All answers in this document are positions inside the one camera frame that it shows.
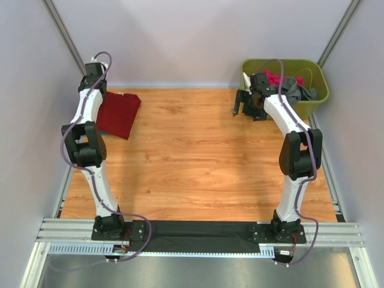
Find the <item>dark red t shirt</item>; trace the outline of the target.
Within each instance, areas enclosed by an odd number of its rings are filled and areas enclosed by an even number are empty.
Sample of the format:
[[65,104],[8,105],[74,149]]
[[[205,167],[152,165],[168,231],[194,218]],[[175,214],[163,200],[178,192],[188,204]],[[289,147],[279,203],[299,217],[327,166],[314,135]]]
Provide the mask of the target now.
[[97,115],[97,128],[103,133],[128,140],[141,99],[136,94],[107,92]]

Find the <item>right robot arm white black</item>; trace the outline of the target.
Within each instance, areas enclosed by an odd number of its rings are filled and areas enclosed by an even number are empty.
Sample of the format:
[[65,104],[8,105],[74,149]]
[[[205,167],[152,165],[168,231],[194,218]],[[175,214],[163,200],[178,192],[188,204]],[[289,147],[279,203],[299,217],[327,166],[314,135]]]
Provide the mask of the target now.
[[281,87],[269,84],[265,73],[243,75],[244,88],[236,92],[232,114],[243,113],[255,121],[270,116],[284,140],[279,167],[284,175],[280,203],[266,232],[277,242],[284,242],[301,232],[301,205],[310,181],[321,165],[322,132],[312,129],[294,111]]

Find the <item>grey t shirt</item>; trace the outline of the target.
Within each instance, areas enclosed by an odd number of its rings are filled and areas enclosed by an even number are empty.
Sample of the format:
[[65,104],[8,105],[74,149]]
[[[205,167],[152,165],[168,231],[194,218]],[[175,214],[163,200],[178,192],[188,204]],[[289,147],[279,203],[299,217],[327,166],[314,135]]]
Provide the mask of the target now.
[[315,88],[307,89],[303,86],[292,86],[289,89],[283,89],[282,94],[286,96],[288,103],[293,107],[300,101],[317,101],[318,95]]

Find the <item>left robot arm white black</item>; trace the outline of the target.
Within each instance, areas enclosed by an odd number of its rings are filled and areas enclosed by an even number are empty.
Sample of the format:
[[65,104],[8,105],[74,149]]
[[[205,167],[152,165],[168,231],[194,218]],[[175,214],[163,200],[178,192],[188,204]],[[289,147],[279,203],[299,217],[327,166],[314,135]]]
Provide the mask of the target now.
[[91,59],[78,87],[79,104],[74,118],[61,128],[61,153],[67,164],[82,171],[95,201],[93,240],[119,241],[126,225],[112,196],[106,176],[106,144],[96,125],[99,108],[106,97],[108,65]]

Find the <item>pink t shirt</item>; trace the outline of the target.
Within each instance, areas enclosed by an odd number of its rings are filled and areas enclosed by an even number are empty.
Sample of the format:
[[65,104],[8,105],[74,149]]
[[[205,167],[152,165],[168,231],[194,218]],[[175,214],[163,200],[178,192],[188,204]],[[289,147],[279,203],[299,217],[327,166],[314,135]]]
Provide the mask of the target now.
[[[273,73],[271,70],[263,70],[261,72],[261,85],[263,86],[279,86],[281,83],[281,77],[278,74]],[[289,89],[292,86],[303,86],[304,80],[302,77],[284,77],[283,89]]]

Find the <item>left aluminium corner post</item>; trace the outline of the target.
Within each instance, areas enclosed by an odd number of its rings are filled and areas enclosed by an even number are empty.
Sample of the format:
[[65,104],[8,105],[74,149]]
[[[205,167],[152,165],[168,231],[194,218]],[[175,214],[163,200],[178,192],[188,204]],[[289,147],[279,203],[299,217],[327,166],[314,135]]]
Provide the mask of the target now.
[[54,26],[56,27],[58,34],[61,36],[69,54],[71,55],[76,67],[80,71],[82,78],[86,75],[85,63],[83,62],[82,57],[80,56],[79,51],[76,48],[76,45],[68,32],[65,23],[60,16],[58,9],[52,0],[42,0],[46,11],[48,12]]

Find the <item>aluminium corner post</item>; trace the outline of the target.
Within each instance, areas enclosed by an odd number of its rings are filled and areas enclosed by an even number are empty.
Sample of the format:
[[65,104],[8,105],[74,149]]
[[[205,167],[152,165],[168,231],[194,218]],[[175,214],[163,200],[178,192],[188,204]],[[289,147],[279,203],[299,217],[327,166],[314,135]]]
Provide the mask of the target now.
[[332,33],[327,45],[325,46],[317,64],[320,67],[323,67],[330,57],[333,50],[336,48],[339,40],[343,36],[345,30],[347,29],[349,23],[353,19],[354,15],[358,11],[359,7],[363,3],[363,0],[352,0],[349,2],[345,12],[343,13],[339,23],[336,26],[335,31]]
[[68,32],[65,23],[60,16],[58,9],[52,0],[42,0],[46,11],[48,12],[54,26],[56,27],[58,34],[61,36],[69,54],[71,55],[76,67],[80,71],[82,78],[86,75],[85,63],[83,62],[82,57],[80,56],[79,51],[76,48],[76,45]]

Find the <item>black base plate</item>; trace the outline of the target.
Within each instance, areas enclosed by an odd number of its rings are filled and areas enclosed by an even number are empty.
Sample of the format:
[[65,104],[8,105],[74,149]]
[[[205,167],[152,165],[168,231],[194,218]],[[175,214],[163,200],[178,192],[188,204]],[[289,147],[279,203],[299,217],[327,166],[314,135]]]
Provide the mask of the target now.
[[94,241],[129,243],[131,251],[142,247],[150,238],[145,252],[157,253],[257,253],[260,244],[304,244],[304,227],[294,224],[260,224],[243,221],[126,221],[124,228],[92,228]]

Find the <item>right aluminium corner post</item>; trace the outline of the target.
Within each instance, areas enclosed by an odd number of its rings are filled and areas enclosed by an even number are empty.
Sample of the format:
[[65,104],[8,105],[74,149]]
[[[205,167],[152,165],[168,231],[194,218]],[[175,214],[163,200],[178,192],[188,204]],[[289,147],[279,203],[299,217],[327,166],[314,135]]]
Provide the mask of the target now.
[[320,67],[323,67],[330,57],[333,50],[336,48],[339,40],[343,36],[345,30],[347,29],[349,23],[353,19],[354,15],[358,11],[359,7],[363,3],[363,0],[352,0],[349,2],[345,12],[343,13],[339,23],[336,26],[335,31],[332,33],[327,45],[325,46],[317,64]]

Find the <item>aluminium frame rail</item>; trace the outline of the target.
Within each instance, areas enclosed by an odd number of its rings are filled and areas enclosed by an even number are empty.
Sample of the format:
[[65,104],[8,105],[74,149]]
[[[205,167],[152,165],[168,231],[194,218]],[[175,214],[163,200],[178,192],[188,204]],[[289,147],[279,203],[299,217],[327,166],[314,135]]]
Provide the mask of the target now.
[[[92,219],[45,218],[24,273],[21,287],[37,287],[45,253],[51,242],[91,242]],[[378,287],[359,227],[356,223],[320,223],[316,247],[347,247],[361,287]]]

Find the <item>olive green plastic bin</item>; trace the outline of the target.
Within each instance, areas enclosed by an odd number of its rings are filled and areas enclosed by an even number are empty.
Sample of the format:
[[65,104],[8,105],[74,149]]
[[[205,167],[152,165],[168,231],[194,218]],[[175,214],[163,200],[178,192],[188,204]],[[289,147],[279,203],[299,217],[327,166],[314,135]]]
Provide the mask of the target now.
[[[297,80],[301,92],[301,101],[293,105],[298,116],[306,120],[323,104],[329,96],[329,89],[322,69],[313,61],[306,59],[282,59],[284,78]],[[281,67],[277,61],[267,59],[248,59],[241,65],[241,73],[248,76],[255,72],[266,72],[270,84],[277,86],[280,82]]]

